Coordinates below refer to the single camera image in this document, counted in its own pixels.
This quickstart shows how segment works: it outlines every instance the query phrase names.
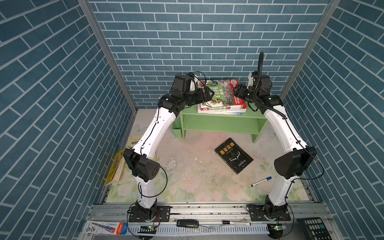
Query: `stack of books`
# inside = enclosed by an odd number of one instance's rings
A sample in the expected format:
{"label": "stack of books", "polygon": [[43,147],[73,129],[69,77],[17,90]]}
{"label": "stack of books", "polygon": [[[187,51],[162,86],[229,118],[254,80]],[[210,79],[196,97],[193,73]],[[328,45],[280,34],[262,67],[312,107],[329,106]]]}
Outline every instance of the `stack of books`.
{"label": "stack of books", "polygon": [[244,100],[233,95],[233,88],[238,85],[237,79],[208,80],[206,86],[215,92],[212,100],[199,104],[198,113],[243,115],[247,110]]}

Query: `robotic arm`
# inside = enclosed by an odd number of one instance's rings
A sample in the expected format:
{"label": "robotic arm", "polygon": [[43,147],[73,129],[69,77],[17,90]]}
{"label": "robotic arm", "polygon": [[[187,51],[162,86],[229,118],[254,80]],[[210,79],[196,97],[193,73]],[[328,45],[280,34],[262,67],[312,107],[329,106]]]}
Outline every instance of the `robotic arm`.
{"label": "robotic arm", "polygon": [[[309,167],[316,150],[314,147],[308,147],[299,136],[287,117],[280,97],[270,95],[270,78],[262,75],[262,63],[263,52],[259,56],[258,71],[250,76],[252,86],[240,84],[233,89],[233,93],[236,97],[246,100],[249,107],[250,103],[254,103],[260,109],[272,124],[283,146],[285,154],[277,158],[274,164],[279,176],[264,204],[265,217],[274,220],[282,213],[288,212],[285,196],[289,195],[292,181]],[[141,193],[136,208],[142,220],[152,220],[156,211],[157,200],[152,179],[157,175],[160,165],[152,158],[159,141],[185,105],[207,102],[214,95],[208,87],[197,88],[197,81],[199,80],[193,73],[176,75],[170,93],[159,100],[157,112],[143,137],[132,149],[126,149],[124,152],[124,158],[136,177]]]}

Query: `black book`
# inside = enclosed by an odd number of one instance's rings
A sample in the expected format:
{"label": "black book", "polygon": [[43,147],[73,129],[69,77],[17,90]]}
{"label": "black book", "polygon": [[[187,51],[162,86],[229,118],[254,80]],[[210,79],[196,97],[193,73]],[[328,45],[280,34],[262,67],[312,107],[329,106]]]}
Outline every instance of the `black book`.
{"label": "black book", "polygon": [[215,149],[215,152],[239,174],[253,159],[244,152],[233,140],[228,138],[220,146]]}

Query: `floral tablecloth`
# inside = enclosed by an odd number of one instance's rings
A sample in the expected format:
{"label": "floral tablecloth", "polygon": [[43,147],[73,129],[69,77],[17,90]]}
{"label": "floral tablecloth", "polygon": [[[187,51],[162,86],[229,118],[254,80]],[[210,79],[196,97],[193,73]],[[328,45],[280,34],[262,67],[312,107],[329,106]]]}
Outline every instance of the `floral tablecloth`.
{"label": "floral tablecloth", "polygon": [[[130,136],[142,135],[154,115],[154,110],[139,110]],[[238,175],[214,152],[231,137],[253,161]],[[239,202],[264,201],[277,175],[273,162],[283,155],[280,142],[267,125],[256,143],[250,134],[188,131],[186,138],[176,138],[169,128],[161,140],[156,161],[167,171],[168,185],[157,197],[158,202]],[[270,181],[251,187],[251,184],[272,176]],[[160,192],[166,176],[160,169],[155,177]],[[308,200],[300,181],[295,181],[288,201]],[[137,183],[125,167],[120,181],[111,186],[107,202],[134,202],[138,198]]]}

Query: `metal corner post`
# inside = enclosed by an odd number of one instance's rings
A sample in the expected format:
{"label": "metal corner post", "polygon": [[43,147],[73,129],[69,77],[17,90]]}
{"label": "metal corner post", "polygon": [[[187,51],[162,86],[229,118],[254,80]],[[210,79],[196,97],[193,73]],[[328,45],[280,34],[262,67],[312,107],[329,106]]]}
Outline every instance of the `metal corner post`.
{"label": "metal corner post", "polygon": [[125,98],[127,99],[128,104],[130,105],[133,113],[135,114],[137,112],[136,105],[135,105],[131,95],[129,94],[127,85],[125,84],[125,82],[123,80],[121,72],[118,68],[116,61],[115,61],[115,58],[113,57],[111,50],[109,49],[109,46],[108,46],[107,41],[104,37],[104,34],[101,31],[100,25],[96,19],[95,14],[93,13],[93,10],[92,10],[92,7],[89,3],[89,0],[78,0],[78,2],[80,4],[81,10],[83,11],[86,19],[88,20],[89,25],[91,26],[91,29],[92,29],[100,47],[101,47],[101,50],[103,51],[103,53],[104,53],[104,55],[105,55],[105,57],[109,63],[109,66],[111,67],[111,69],[112,69],[112,71],[116,77],[117,82],[119,83],[119,86],[120,86],[122,92],[124,93]]}
{"label": "metal corner post", "polygon": [[331,19],[333,13],[335,12],[337,6],[339,6],[341,0],[330,0],[327,7],[324,9],[323,15],[321,16],[318,24],[316,25],[315,29],[313,30],[313,33],[311,37],[308,40],[307,45],[305,46],[302,54],[300,55],[299,59],[297,60],[296,65],[292,69],[292,72],[285,83],[283,89],[280,93],[280,98],[283,100],[285,96],[288,94],[289,89],[291,88],[292,84],[296,80],[297,76],[299,75],[299,72],[303,68],[305,62],[307,61],[309,55],[312,52],[312,49],[315,47],[317,41],[319,40],[321,34],[323,33],[325,27],[327,26],[329,20]]}

